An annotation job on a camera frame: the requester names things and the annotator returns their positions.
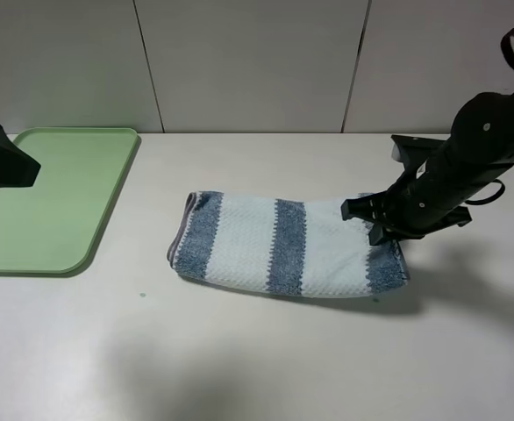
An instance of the green tray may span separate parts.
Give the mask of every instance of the green tray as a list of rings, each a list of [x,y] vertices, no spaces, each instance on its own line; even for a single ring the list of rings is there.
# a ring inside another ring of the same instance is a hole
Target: green tray
[[[0,189],[0,275],[73,275],[92,259],[138,134],[40,128],[14,143],[41,169],[33,187]]]

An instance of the white table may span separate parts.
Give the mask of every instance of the white table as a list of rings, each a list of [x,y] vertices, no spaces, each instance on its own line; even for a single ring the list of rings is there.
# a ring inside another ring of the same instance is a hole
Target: white table
[[[386,189],[389,135],[142,140],[87,271],[0,278],[0,420],[514,421],[514,169],[473,223],[404,245],[409,286],[295,302],[179,279],[186,195]]]

